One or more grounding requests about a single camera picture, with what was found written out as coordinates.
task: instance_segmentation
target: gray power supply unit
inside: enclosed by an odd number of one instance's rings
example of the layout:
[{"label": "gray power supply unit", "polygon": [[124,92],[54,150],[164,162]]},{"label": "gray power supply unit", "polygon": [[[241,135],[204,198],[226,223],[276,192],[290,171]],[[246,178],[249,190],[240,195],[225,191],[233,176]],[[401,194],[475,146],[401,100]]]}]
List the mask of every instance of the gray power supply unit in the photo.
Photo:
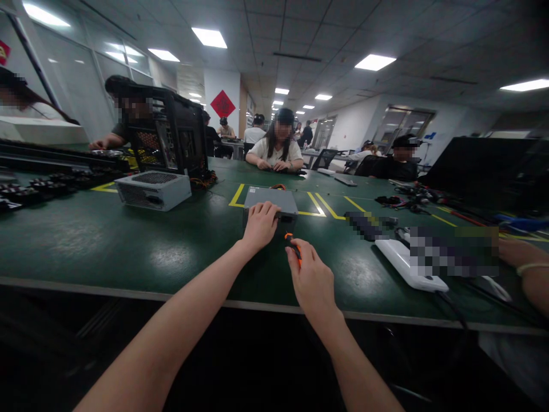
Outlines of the gray power supply unit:
[{"label": "gray power supply unit", "polygon": [[189,176],[150,171],[114,181],[122,203],[167,212],[191,197]]},{"label": "gray power supply unit", "polygon": [[245,228],[248,223],[250,208],[257,203],[265,203],[266,201],[270,201],[272,204],[276,204],[282,209],[278,214],[280,220],[276,232],[293,233],[293,228],[296,225],[296,220],[299,215],[296,201],[293,198],[292,192],[278,189],[258,188],[253,186],[248,189],[248,194],[244,201],[243,227]]}]

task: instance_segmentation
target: ceiling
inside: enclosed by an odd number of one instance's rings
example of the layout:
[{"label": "ceiling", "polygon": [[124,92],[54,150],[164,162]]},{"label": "ceiling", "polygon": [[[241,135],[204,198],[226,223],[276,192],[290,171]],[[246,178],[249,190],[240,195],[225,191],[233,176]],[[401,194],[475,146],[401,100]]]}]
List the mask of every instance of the ceiling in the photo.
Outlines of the ceiling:
[{"label": "ceiling", "polygon": [[[202,94],[203,68],[238,70],[266,115],[273,100],[315,106],[303,110],[308,118],[380,93],[490,110],[549,108],[549,89],[499,90],[549,78],[542,0],[86,1],[137,46],[175,54],[186,91]],[[228,48],[203,46],[191,27],[219,30]],[[370,53],[397,60],[378,72],[355,69]],[[275,87],[290,92],[275,95]],[[319,93],[333,98],[315,100]]]}]

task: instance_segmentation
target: person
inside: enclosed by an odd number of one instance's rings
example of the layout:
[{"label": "person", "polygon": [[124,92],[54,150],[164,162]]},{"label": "person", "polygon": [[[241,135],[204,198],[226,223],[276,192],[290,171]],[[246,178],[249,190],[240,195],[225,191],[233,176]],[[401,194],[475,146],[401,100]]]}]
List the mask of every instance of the person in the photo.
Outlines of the person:
[{"label": "person", "polygon": [[346,175],[354,175],[356,168],[366,156],[381,156],[381,152],[377,150],[377,146],[371,140],[364,142],[361,150],[347,157],[348,162],[345,164],[343,173]]},{"label": "person", "polygon": [[236,138],[234,129],[231,126],[229,126],[229,123],[227,122],[226,117],[221,117],[219,119],[219,124],[221,125],[221,127],[217,129],[217,134],[219,134],[221,137]]},{"label": "person", "polygon": [[303,167],[303,157],[293,140],[293,111],[280,109],[265,136],[246,155],[246,161],[262,170],[295,171]]},{"label": "person", "polygon": [[[549,253],[523,240],[500,238],[499,258],[517,269],[528,301],[549,318]],[[479,334],[480,348],[542,410],[549,410],[547,336]]]},{"label": "person", "polygon": [[222,145],[221,137],[219,137],[213,127],[209,126],[211,117],[207,111],[202,111],[202,117],[204,118],[204,132],[206,135],[206,151],[208,153],[208,156],[213,156],[214,148],[217,148],[217,150],[215,151],[216,157],[228,156],[230,159],[233,155],[233,149]]},{"label": "person", "polygon": [[62,120],[79,124],[32,91],[23,77],[3,67],[0,67],[0,101],[0,116]]},{"label": "person", "polygon": [[417,164],[411,161],[417,146],[414,134],[397,137],[392,146],[393,155],[378,161],[369,176],[401,181],[417,180]]},{"label": "person", "polygon": [[303,147],[305,142],[307,142],[307,146],[311,144],[311,141],[313,140],[313,129],[311,129],[311,121],[307,120],[307,126],[303,129],[303,133],[301,134],[301,137],[297,141],[297,144],[299,147]]},{"label": "person", "polygon": [[265,131],[263,130],[263,124],[265,123],[265,116],[262,114],[256,113],[253,116],[253,125],[252,127],[244,130],[244,143],[257,143],[264,136]]},{"label": "person", "polygon": [[296,130],[293,132],[293,138],[298,141],[301,138],[301,122],[297,122]]},{"label": "person", "polygon": [[[239,272],[273,239],[280,210],[268,201],[250,208],[242,239],[154,314],[74,410],[161,411],[179,369]],[[301,249],[301,266],[293,249],[285,249],[297,301],[331,356],[347,410],[403,411],[345,324],[332,271],[308,242],[292,243]]]},{"label": "person", "polygon": [[[118,98],[116,95],[117,84],[137,84],[132,79],[115,74],[110,76],[105,81],[105,91],[109,94],[109,97],[114,101],[115,105],[118,105]],[[113,130],[100,140],[95,140],[90,143],[90,150],[107,150],[116,149],[124,146],[129,141],[129,133],[123,122],[118,122],[114,126]]]}]

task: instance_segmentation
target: screwdriver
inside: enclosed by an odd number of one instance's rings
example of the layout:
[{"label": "screwdriver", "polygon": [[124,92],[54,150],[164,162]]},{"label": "screwdriver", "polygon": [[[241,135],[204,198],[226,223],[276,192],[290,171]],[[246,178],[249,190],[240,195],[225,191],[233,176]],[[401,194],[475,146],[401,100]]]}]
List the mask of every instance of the screwdriver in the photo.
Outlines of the screwdriver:
[{"label": "screwdriver", "polygon": [[284,235],[284,239],[286,239],[288,246],[291,247],[293,251],[296,253],[297,261],[299,262],[299,267],[301,268],[301,248],[292,243],[293,234],[288,233],[288,231],[286,231],[286,234]]}]

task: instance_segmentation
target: white power strip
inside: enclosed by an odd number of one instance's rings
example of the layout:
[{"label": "white power strip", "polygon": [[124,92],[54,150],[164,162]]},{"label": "white power strip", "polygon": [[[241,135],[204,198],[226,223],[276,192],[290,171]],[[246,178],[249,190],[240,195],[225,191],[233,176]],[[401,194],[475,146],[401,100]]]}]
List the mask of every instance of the white power strip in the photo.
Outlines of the white power strip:
[{"label": "white power strip", "polygon": [[414,289],[427,292],[448,292],[448,286],[438,276],[421,276],[412,273],[410,267],[410,250],[398,240],[376,240],[376,246],[391,262],[400,276]]}]

